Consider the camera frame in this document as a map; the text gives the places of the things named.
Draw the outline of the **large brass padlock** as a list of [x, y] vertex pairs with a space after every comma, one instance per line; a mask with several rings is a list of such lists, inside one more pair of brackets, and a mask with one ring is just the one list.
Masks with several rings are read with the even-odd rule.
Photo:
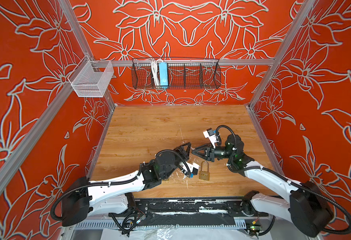
[[201, 163], [199, 179], [203, 180], [203, 181], [209, 181], [210, 180], [209, 162], [203, 161]]

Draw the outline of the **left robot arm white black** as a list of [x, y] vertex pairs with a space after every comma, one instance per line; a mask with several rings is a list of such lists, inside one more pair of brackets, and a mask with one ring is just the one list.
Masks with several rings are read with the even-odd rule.
[[137, 171], [121, 177], [89, 181], [77, 179], [52, 204], [50, 216], [62, 226], [76, 225], [88, 216], [121, 214], [135, 207], [132, 194], [161, 185], [176, 169], [186, 169], [185, 175], [193, 172], [187, 166], [191, 143], [187, 142], [173, 150], [159, 151], [148, 163], [141, 163]]

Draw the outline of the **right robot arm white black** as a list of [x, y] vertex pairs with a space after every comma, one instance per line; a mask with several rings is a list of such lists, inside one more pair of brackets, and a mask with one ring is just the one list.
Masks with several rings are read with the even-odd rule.
[[[226, 159], [232, 173], [254, 180], [277, 194], [266, 196], [258, 191], [247, 193], [242, 200], [242, 211], [251, 216], [267, 213], [291, 222], [301, 233], [314, 238], [320, 232], [335, 235], [351, 233], [351, 214], [336, 201], [326, 197], [311, 181], [302, 183], [268, 169], [244, 153], [244, 143], [240, 136], [226, 126], [215, 130], [209, 128], [203, 135], [210, 142], [193, 150], [193, 155], [207, 162]], [[346, 217], [348, 226], [342, 230], [327, 228], [334, 217], [333, 205]]]

